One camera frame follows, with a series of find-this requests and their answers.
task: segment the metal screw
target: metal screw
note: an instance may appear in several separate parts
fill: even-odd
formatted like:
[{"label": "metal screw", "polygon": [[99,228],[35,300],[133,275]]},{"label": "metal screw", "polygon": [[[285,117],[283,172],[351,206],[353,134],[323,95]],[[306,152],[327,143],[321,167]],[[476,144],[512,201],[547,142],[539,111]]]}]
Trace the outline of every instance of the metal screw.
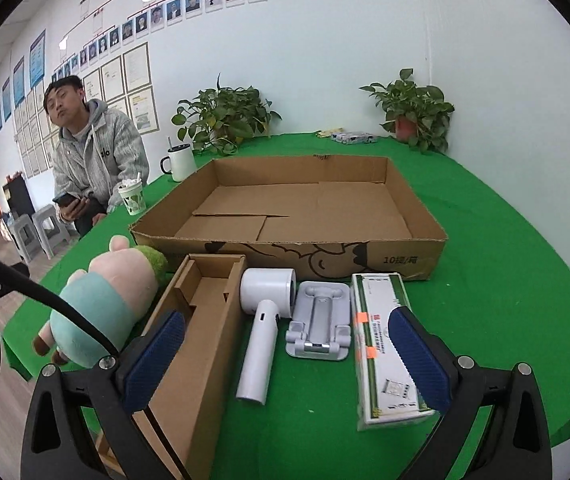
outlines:
[{"label": "metal screw", "polygon": [[474,360],[467,355],[462,355],[459,357],[459,366],[465,368],[465,370],[469,370],[474,367]]},{"label": "metal screw", "polygon": [[523,375],[529,375],[532,373],[532,368],[527,363],[519,363],[519,365],[516,368]]},{"label": "metal screw", "polygon": [[45,377],[50,377],[50,376],[54,375],[55,371],[56,371],[56,367],[54,365],[45,365],[43,367],[43,370],[42,370],[43,375]]},{"label": "metal screw", "polygon": [[110,368],[113,368],[115,364],[116,359],[114,359],[111,355],[103,357],[100,362],[98,362],[98,366],[103,370],[109,370]]}]

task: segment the smartphone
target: smartphone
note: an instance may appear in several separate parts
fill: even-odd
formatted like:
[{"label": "smartphone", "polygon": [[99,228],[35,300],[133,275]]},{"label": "smartphone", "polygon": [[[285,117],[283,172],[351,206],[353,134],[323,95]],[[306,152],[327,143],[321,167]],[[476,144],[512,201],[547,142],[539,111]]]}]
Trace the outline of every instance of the smartphone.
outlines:
[{"label": "smartphone", "polygon": [[62,195],[57,196],[54,199],[54,202],[56,202],[60,207],[67,207],[74,200],[76,200],[76,197],[74,195],[69,193],[63,193]]}]

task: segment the man's black hair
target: man's black hair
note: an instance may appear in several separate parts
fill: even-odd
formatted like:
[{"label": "man's black hair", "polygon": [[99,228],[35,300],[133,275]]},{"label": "man's black hair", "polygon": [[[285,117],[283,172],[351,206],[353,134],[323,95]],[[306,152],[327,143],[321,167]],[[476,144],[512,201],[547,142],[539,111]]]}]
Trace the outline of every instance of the man's black hair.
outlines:
[{"label": "man's black hair", "polygon": [[49,93],[52,90],[58,90],[59,88],[68,85],[74,87],[74,90],[84,88],[82,86],[81,78],[79,78],[79,76],[77,75],[68,75],[67,77],[63,77],[56,81],[52,81],[47,87],[47,90],[45,91],[45,97],[43,98],[43,108],[45,108],[45,113],[47,115],[49,115],[49,110],[47,110],[47,96],[49,95]]}]

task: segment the table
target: table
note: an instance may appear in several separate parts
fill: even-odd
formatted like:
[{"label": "table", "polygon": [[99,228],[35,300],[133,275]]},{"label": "table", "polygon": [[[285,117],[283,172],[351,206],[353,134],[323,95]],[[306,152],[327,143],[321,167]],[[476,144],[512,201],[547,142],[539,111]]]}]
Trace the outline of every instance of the table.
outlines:
[{"label": "table", "polygon": [[[541,390],[552,444],[570,437],[570,270],[550,245],[488,186],[443,155],[420,155],[392,139],[344,146],[312,134],[252,139],[236,156],[339,153],[389,156],[450,240],[431,279],[409,282],[412,308],[429,332],[455,354],[480,365],[512,368],[529,363]],[[197,157],[199,166],[211,156]],[[162,176],[145,188],[149,205],[175,186]],[[76,269],[108,248],[113,234],[128,234],[136,218],[119,207],[80,240],[43,278],[55,292]],[[10,366],[27,380],[47,358],[31,340],[49,316],[26,300],[2,339]],[[292,359],[281,348],[281,322],[265,407],[234,398],[244,348],[238,354],[211,478],[396,478],[430,433],[436,418],[401,428],[356,431],[357,387],[353,352],[343,362]],[[251,320],[248,317],[244,342]],[[481,410],[451,478],[472,458],[489,409]]]}]

